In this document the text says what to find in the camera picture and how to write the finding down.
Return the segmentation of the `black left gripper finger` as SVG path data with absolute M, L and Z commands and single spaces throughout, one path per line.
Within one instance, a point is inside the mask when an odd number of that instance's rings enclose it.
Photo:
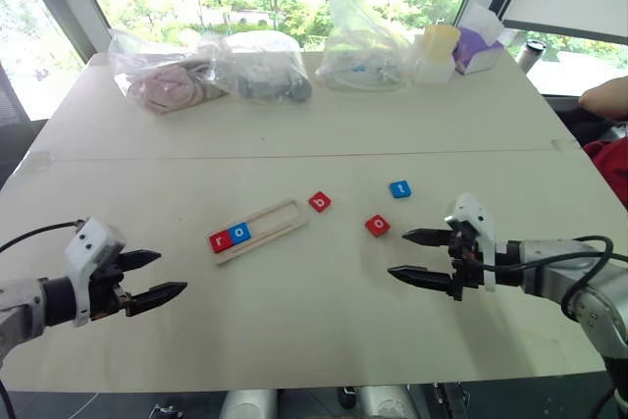
M 133 317 L 171 301 L 187 288 L 186 282 L 167 282 L 133 295 L 126 306 L 126 316 Z
M 122 272 L 136 270 L 152 263 L 160 257 L 161 253 L 148 249 L 139 249 L 121 253 L 120 269 Z

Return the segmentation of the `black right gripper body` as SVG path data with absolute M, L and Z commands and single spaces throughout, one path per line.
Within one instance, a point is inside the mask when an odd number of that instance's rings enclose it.
M 453 274 L 447 294 L 461 301 L 465 288 L 478 288 L 484 283 L 483 255 L 478 243 L 479 234 L 469 223 L 451 220 L 449 225 L 451 234 L 447 253 Z

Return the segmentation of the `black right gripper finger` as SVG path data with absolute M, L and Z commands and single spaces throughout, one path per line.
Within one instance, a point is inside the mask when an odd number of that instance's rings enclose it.
M 388 273 L 407 285 L 435 291 L 449 291 L 452 283 L 449 274 L 430 271 L 422 267 L 397 266 L 388 268 Z
M 452 230 L 414 229 L 403 233 L 402 238 L 423 246 L 449 246 Z

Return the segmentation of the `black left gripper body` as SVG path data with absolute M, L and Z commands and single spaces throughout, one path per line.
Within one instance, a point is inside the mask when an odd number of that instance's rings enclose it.
M 88 285 L 90 321 L 97 321 L 120 311 L 127 317 L 131 315 L 131 295 L 121 286 L 130 262 L 131 254 L 122 253 L 103 262 L 92 273 Z

